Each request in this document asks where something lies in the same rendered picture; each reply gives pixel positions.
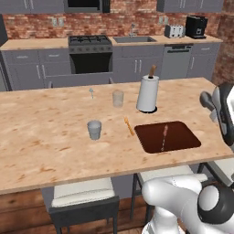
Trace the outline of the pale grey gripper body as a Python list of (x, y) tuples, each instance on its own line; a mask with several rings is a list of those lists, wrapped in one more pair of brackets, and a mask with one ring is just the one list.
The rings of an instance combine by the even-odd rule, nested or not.
[(218, 123), (218, 117), (217, 117), (217, 112), (216, 110), (213, 110), (210, 115), (209, 115), (210, 119), (212, 122)]

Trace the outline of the kebab skewer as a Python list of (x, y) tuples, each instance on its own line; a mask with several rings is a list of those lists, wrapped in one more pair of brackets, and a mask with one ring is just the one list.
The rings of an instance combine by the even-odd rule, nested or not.
[(165, 128), (164, 128), (164, 132), (163, 132), (163, 142), (162, 142), (162, 148), (161, 148), (161, 151), (163, 152), (164, 149), (165, 149), (165, 138), (166, 138), (166, 135), (167, 135), (167, 131), (168, 131), (168, 125), (166, 124), (165, 125)]

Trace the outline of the white cushion dark stool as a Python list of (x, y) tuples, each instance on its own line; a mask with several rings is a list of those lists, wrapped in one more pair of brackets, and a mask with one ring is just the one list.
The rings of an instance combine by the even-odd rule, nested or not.
[(117, 234), (120, 199), (115, 195), (112, 180), (107, 178), (54, 187), (48, 210), (57, 234), (62, 228), (112, 218), (113, 234)]
[(234, 188), (234, 157), (200, 163), (199, 174), (206, 168), (218, 181), (227, 187)]
[[(207, 181), (206, 175), (197, 175), (194, 174), (189, 165), (180, 165), (176, 167), (171, 168), (164, 168), (164, 169), (157, 169), (153, 171), (147, 171), (147, 172), (141, 172), (137, 174), (133, 174), (133, 190), (132, 190), (132, 202), (131, 202), (131, 212), (130, 212), (130, 219), (133, 219), (133, 211), (134, 211), (134, 202), (135, 197), (141, 195), (142, 193), (142, 186), (144, 182), (150, 180), (159, 178), (162, 179), (163, 177), (177, 177), (177, 176), (195, 176), (198, 178), (200, 182)], [(153, 206), (150, 206), (146, 204), (146, 213), (145, 213), (145, 225), (148, 224), (151, 221), (151, 215), (153, 214)], [(158, 214), (159, 219), (165, 218), (166, 220), (169, 220), (170, 222), (177, 222), (175, 220), (176, 216), (172, 214), (171, 212), (159, 208), (155, 210)]]

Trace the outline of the grey lower cupboard run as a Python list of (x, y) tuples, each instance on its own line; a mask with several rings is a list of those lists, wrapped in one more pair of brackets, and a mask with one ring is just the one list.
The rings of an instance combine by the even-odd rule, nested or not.
[(49, 77), (69, 75), (67, 48), (2, 51), (12, 90), (42, 89)]
[(219, 51), (219, 43), (198, 43), (193, 46), (187, 76), (211, 80)]
[(163, 54), (163, 45), (113, 47), (113, 80), (116, 83), (140, 81), (153, 65), (156, 65), (154, 74), (160, 76)]

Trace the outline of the grey cupboard run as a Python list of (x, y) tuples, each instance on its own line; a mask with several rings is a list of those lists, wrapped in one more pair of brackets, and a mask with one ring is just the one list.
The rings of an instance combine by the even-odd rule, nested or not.
[(157, 0), (156, 10), (162, 13), (219, 13), (224, 0)]
[(187, 76), (211, 80), (219, 51), (219, 43), (198, 43), (193, 46)]
[(0, 0), (0, 14), (52, 14), (63, 12), (63, 0)]
[(69, 75), (67, 48), (2, 51), (12, 90), (42, 89), (49, 77)]
[(113, 47), (113, 80), (116, 83), (140, 81), (153, 65), (156, 65), (154, 74), (160, 76), (163, 54), (163, 45)]

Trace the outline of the grey dishwasher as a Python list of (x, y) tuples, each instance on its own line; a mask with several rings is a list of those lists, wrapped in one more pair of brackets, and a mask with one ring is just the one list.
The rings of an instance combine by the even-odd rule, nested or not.
[(186, 77), (192, 53), (192, 44), (165, 45), (161, 80), (174, 80)]

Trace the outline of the white paper towel roll holder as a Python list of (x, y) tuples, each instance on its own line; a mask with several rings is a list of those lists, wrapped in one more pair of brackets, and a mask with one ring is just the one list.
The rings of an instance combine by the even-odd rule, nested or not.
[(159, 77), (154, 75), (156, 65), (153, 65), (148, 75), (142, 76), (136, 109), (144, 113), (157, 111), (156, 100)]

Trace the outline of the orange fork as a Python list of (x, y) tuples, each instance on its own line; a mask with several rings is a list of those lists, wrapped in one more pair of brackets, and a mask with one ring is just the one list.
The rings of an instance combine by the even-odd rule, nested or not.
[(134, 132), (133, 132), (133, 129), (131, 127), (131, 125), (129, 124), (129, 121), (128, 121), (128, 118), (127, 117), (124, 117), (124, 122), (127, 124), (127, 127), (131, 133), (132, 136), (134, 136)]

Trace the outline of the black coffee machine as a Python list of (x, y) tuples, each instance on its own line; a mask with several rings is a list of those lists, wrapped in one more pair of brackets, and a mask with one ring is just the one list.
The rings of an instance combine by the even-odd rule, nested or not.
[(194, 39), (203, 39), (207, 27), (207, 18), (205, 16), (187, 16), (186, 17), (186, 36)]

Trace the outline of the silver toaster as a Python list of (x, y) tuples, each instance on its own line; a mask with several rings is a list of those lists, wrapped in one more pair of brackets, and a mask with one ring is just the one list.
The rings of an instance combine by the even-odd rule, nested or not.
[(168, 38), (184, 37), (186, 28), (182, 25), (166, 25), (165, 36)]

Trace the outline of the clear glass cup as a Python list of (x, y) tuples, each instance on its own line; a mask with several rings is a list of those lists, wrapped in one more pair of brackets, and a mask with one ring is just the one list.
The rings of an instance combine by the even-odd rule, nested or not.
[(124, 93), (121, 90), (115, 90), (112, 93), (112, 102), (113, 102), (114, 107), (122, 107), (123, 95), (124, 95)]

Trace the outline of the grey sink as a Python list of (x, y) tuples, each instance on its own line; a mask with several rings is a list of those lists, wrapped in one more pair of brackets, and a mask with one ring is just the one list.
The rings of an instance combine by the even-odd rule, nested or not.
[(143, 43), (156, 42), (152, 37), (113, 37), (117, 43)]

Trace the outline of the grey upper cupboard run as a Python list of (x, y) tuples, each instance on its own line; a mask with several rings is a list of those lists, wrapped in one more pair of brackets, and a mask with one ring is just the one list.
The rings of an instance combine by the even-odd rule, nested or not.
[(157, 0), (156, 10), (162, 13), (219, 13), (224, 0)]
[(63, 0), (0, 0), (0, 14), (52, 14), (63, 12)]

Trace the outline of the grey cup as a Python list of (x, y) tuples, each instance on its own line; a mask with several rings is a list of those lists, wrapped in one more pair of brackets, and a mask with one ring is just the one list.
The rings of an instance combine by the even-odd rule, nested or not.
[(97, 120), (87, 123), (88, 131), (91, 140), (98, 140), (101, 137), (101, 122)]

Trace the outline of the black stove with oven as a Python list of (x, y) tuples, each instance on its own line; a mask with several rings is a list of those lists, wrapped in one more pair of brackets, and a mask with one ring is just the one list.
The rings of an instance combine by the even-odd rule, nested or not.
[(112, 71), (112, 42), (105, 35), (69, 36), (69, 60), (73, 74)]

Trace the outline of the grey range hood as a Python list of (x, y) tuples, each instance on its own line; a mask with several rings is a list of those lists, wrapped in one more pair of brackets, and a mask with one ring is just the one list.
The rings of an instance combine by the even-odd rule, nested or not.
[(111, 0), (64, 0), (66, 13), (110, 13)]

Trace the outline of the dark fridge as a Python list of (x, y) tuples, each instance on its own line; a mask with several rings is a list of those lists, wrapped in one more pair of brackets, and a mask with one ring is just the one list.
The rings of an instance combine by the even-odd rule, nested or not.
[[(0, 47), (8, 40), (3, 16), (0, 14)], [(11, 91), (11, 85), (7, 76), (3, 55), (0, 49), (0, 91)]]

